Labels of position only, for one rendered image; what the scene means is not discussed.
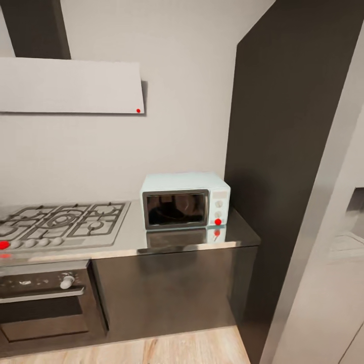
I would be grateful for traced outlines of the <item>microwave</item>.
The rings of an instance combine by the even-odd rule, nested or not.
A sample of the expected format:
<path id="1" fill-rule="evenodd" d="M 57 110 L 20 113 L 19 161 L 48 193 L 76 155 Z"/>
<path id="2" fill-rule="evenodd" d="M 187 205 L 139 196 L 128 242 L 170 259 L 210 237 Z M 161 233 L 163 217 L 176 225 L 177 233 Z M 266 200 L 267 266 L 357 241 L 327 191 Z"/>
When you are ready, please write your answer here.
<path id="1" fill-rule="evenodd" d="M 144 229 L 226 225 L 230 192 L 214 172 L 148 173 L 140 191 Z"/>

